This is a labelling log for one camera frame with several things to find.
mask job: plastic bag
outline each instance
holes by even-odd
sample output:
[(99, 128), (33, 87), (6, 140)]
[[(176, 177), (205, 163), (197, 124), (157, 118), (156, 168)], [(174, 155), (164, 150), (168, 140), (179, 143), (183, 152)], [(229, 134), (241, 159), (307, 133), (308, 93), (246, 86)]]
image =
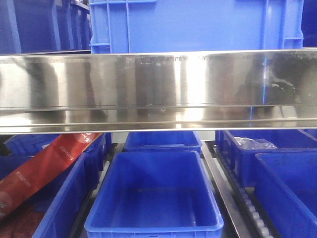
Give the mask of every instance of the plastic bag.
[(245, 150), (277, 149), (277, 147), (266, 139), (250, 139), (246, 137), (234, 137), (238, 144)]

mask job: red packaging bag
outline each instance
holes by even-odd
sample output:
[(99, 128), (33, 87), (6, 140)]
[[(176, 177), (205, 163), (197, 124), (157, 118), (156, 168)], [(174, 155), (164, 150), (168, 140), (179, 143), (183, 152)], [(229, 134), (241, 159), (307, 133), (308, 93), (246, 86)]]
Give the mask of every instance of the red packaging bag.
[(0, 221), (66, 170), (100, 135), (62, 134), (0, 181)]

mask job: stacked blue crates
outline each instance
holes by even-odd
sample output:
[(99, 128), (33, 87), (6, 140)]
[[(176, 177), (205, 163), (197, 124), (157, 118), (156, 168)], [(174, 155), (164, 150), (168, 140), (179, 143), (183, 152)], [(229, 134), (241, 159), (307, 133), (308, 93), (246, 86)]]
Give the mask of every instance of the stacked blue crates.
[[(244, 148), (235, 137), (265, 139), (277, 148)], [(216, 134), (221, 156), (228, 162), (243, 187), (256, 184), (256, 154), (291, 151), (317, 151), (317, 139), (303, 130), (225, 130)]]
[(76, 0), (2, 0), (0, 54), (89, 49), (89, 18)]

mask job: blue plastic bin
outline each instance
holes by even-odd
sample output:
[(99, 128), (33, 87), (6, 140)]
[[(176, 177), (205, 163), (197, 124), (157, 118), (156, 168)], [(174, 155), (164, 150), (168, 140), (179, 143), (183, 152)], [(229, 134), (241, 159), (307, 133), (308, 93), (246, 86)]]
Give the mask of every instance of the blue plastic bin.
[(314, 138), (317, 138), (317, 129), (305, 129), (304, 131)]
[(257, 155), (255, 195), (283, 238), (317, 237), (317, 153)]
[(93, 53), (301, 48), (304, 0), (90, 0)]
[(74, 49), (90, 50), (91, 26), (89, 8), (79, 1), (71, 0), (70, 9)]
[(317, 47), (317, 2), (305, 0), (303, 9), (302, 30), (304, 33), (304, 46)]
[(72, 19), (70, 0), (55, 0), (57, 11), (58, 32), (60, 38), (60, 49), (62, 51), (74, 50), (74, 39), (72, 33)]
[[(223, 131), (219, 149), (221, 155), (235, 171), (238, 181), (244, 187), (255, 185), (255, 154), (290, 151), (317, 151), (317, 139), (302, 130), (227, 130)], [(266, 139), (277, 149), (247, 150), (239, 146), (235, 136), (250, 139)]]
[(85, 223), (90, 238), (218, 238), (222, 226), (196, 151), (117, 154)]
[[(26, 156), (0, 157), (0, 179), (29, 160)], [(67, 238), (90, 188), (86, 181), (86, 154), (52, 182), (39, 190), (27, 203), (38, 212), (46, 212), (33, 238)]]
[[(15, 135), (7, 140), (5, 144), (12, 152), (12, 155), (34, 156), (52, 143), (58, 136), (59, 134)], [(87, 181), (90, 188), (95, 189), (99, 183), (99, 171), (104, 170), (104, 160), (108, 154), (106, 149), (106, 134), (102, 134), (85, 152), (87, 152), (87, 159), (85, 160)]]
[(59, 134), (15, 135), (4, 144), (13, 155), (33, 156), (51, 144)]
[(2, 0), (0, 54), (59, 51), (54, 0)]
[(1, 0), (0, 54), (88, 50), (87, 6), (76, 0)]
[(202, 143), (195, 131), (130, 132), (124, 145), (126, 151), (195, 150)]

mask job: shelf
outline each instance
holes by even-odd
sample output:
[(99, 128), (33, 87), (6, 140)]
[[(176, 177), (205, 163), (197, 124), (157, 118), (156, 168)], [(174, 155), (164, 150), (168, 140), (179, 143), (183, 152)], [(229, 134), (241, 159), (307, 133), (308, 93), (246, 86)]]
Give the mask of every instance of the shelf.
[(317, 127), (317, 50), (0, 57), (0, 133)]

